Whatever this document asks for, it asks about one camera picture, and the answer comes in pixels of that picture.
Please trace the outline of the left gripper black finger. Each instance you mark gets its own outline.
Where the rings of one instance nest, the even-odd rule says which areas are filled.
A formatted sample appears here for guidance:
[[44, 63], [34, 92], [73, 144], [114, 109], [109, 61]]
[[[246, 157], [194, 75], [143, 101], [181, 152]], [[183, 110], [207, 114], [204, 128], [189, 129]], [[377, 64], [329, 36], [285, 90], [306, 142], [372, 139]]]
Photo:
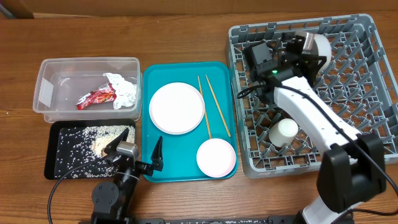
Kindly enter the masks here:
[[150, 158], [152, 161], [152, 168], [157, 171], [162, 171], [164, 167], [163, 155], [162, 155], [162, 142], [163, 142], [163, 137], [160, 136], [157, 140], [157, 143]]
[[118, 137], [113, 139], [109, 144], [104, 148], [104, 152], [109, 154], [110, 152], [116, 151], [117, 147], [122, 141], [126, 141], [129, 134], [129, 129], [126, 128]]

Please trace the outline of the grey bowl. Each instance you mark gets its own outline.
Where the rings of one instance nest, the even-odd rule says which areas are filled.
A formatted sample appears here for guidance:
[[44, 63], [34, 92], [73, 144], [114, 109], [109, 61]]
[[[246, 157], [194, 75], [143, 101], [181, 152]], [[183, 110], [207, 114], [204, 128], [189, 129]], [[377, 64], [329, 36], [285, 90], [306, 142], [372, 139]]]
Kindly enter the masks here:
[[322, 65], [319, 72], [323, 72], [331, 62], [331, 45], [330, 41], [324, 36], [320, 34], [315, 34], [314, 41], [316, 44], [316, 49], [319, 56], [325, 56], [326, 62]]

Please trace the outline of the white tissue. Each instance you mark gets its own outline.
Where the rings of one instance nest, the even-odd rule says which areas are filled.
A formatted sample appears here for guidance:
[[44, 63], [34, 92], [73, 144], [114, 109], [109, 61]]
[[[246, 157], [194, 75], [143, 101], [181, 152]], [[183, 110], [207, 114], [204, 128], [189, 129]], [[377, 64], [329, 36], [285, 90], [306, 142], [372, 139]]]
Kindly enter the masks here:
[[113, 108], [115, 110], [122, 107], [130, 107], [136, 103], [136, 84], [126, 81], [117, 73], [104, 73], [103, 76], [108, 79], [115, 90], [116, 99], [113, 101]]

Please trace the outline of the white rice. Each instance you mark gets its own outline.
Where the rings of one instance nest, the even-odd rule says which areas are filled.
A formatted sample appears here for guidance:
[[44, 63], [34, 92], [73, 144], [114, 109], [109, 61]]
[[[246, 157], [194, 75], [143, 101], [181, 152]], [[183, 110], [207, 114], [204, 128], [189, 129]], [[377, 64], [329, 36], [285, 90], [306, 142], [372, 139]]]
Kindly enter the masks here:
[[53, 176], [59, 179], [66, 172], [106, 156], [104, 148], [128, 129], [127, 142], [135, 141], [134, 126], [91, 126], [62, 128], [56, 141]]

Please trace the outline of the red snack wrapper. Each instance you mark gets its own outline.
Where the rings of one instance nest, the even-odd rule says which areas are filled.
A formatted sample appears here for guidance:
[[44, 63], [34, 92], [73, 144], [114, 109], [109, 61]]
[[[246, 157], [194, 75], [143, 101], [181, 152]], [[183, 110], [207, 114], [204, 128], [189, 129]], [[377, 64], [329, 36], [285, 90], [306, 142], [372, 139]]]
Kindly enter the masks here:
[[111, 83], [107, 82], [104, 85], [101, 85], [98, 89], [82, 96], [78, 100], [76, 107], [78, 110], [83, 110], [89, 105], [112, 102], [115, 99], [116, 90], [113, 88]]

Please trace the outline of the large pink plate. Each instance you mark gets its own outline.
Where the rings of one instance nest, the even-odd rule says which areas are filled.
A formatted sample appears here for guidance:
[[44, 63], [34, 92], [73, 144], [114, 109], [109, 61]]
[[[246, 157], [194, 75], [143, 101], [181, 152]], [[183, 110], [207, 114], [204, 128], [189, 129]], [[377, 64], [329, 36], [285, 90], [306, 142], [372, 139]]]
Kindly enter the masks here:
[[189, 84], [169, 83], [153, 94], [149, 116], [155, 127], [167, 134], [186, 134], [193, 131], [204, 117], [203, 99]]

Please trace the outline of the white cup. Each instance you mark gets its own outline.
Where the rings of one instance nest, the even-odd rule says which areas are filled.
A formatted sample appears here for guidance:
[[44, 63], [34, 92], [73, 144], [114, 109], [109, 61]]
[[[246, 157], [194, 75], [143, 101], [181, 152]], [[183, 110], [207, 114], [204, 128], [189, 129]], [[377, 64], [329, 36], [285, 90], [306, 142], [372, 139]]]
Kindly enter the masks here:
[[285, 118], [271, 127], [269, 140], [277, 147], [288, 146], [295, 139], [298, 131], [298, 124], [290, 118]]

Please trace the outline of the wooden chopstick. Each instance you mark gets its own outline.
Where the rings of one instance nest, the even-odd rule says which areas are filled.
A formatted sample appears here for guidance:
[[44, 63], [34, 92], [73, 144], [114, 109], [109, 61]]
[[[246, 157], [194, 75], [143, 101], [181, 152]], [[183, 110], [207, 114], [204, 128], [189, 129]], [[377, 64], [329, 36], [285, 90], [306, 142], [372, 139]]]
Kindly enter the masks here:
[[219, 103], [218, 103], [218, 99], [217, 99], [217, 97], [216, 97], [216, 95], [215, 95], [215, 92], [214, 92], [213, 87], [212, 87], [212, 85], [211, 85], [210, 79], [208, 78], [208, 75], [205, 75], [205, 78], [206, 78], [206, 80], [207, 80], [209, 89], [210, 89], [211, 94], [212, 94], [212, 96], [213, 96], [215, 105], [216, 105], [216, 107], [217, 107], [217, 109], [218, 109], [218, 112], [219, 112], [219, 114], [220, 114], [220, 118], [221, 118], [221, 120], [222, 120], [222, 122], [223, 122], [223, 125], [224, 125], [224, 128], [225, 128], [225, 130], [226, 130], [226, 133], [227, 133], [228, 137], [231, 137], [231, 133], [230, 133], [230, 131], [229, 131], [229, 127], [228, 127], [228, 125], [226, 124], [226, 120], [225, 120], [225, 118], [224, 118], [224, 116], [223, 116], [223, 112], [222, 112], [222, 110], [221, 110], [221, 108], [220, 108], [220, 105], [219, 105]]
[[210, 124], [209, 124], [209, 120], [208, 120], [208, 116], [207, 116], [207, 112], [206, 112], [205, 98], [203, 96], [203, 90], [202, 90], [202, 87], [201, 87], [201, 81], [200, 81], [200, 77], [199, 76], [197, 76], [197, 80], [198, 80], [199, 91], [200, 91], [201, 97], [203, 99], [203, 109], [204, 109], [206, 128], [207, 128], [207, 131], [208, 131], [208, 138], [211, 139], [212, 138], [211, 129], [210, 129]]

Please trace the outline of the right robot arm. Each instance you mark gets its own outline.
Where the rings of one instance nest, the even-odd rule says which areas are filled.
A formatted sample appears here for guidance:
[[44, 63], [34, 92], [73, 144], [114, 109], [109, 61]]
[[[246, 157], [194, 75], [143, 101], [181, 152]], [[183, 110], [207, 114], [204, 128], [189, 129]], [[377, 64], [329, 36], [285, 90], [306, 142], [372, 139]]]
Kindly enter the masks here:
[[325, 36], [297, 31], [282, 34], [282, 41], [284, 50], [261, 41], [244, 56], [259, 99], [290, 115], [322, 155], [318, 197], [294, 223], [349, 223], [359, 204], [386, 190], [382, 140], [346, 123], [314, 92], [316, 75], [331, 61]]

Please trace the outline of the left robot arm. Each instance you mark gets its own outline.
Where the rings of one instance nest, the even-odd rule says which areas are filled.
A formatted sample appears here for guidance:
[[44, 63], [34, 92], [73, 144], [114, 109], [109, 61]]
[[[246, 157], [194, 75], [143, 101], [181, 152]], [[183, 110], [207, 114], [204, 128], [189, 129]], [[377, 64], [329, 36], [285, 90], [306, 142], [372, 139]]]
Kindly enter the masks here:
[[158, 138], [149, 164], [138, 160], [137, 145], [127, 142], [128, 134], [126, 128], [104, 148], [105, 161], [116, 167], [116, 173], [113, 181], [101, 182], [93, 189], [91, 223], [134, 223], [128, 210], [140, 176], [152, 176], [155, 170], [161, 171], [164, 167], [163, 137]]

